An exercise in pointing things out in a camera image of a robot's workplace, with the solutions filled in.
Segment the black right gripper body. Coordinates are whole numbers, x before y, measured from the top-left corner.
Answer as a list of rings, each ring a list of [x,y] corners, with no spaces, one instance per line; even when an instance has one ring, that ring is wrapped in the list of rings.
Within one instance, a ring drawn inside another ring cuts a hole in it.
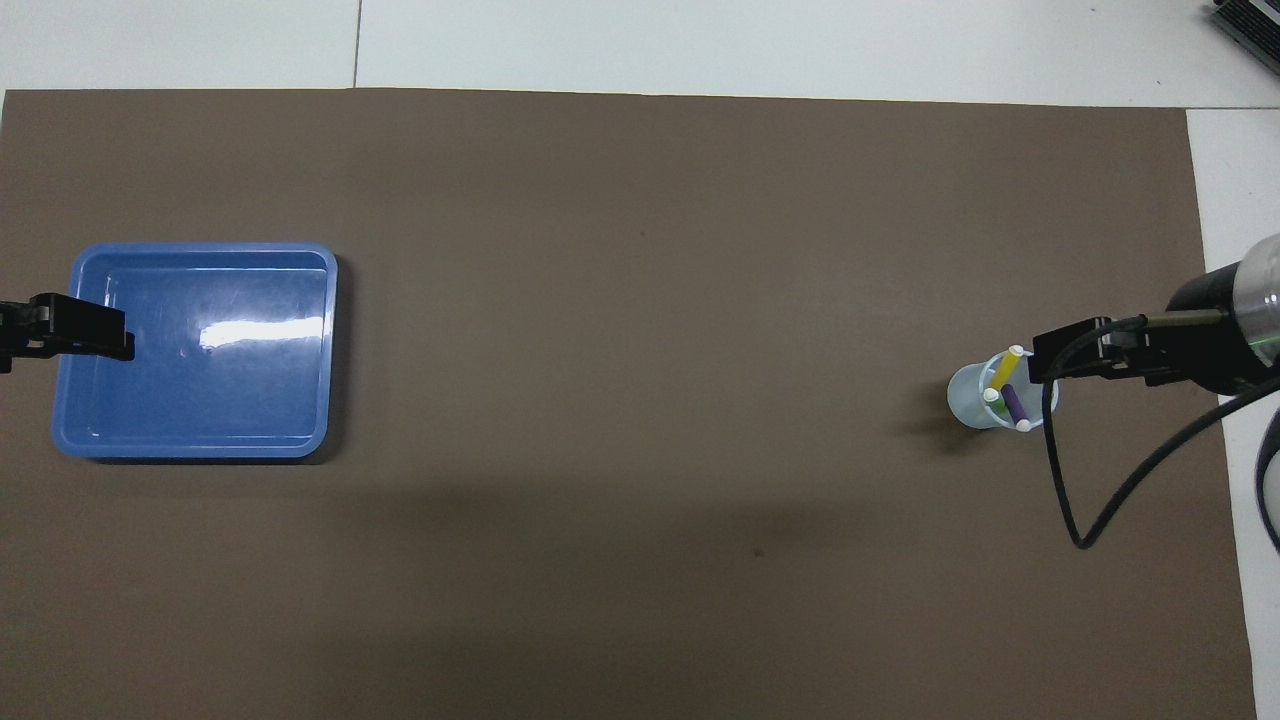
[[[1221,310],[1217,324],[1147,328],[1143,347],[1123,348],[1124,365],[1102,372],[1107,380],[1142,378],[1148,387],[1189,380],[1216,395],[1234,396],[1266,380],[1266,365],[1245,342],[1234,313],[1239,263],[1181,284],[1167,311]]]

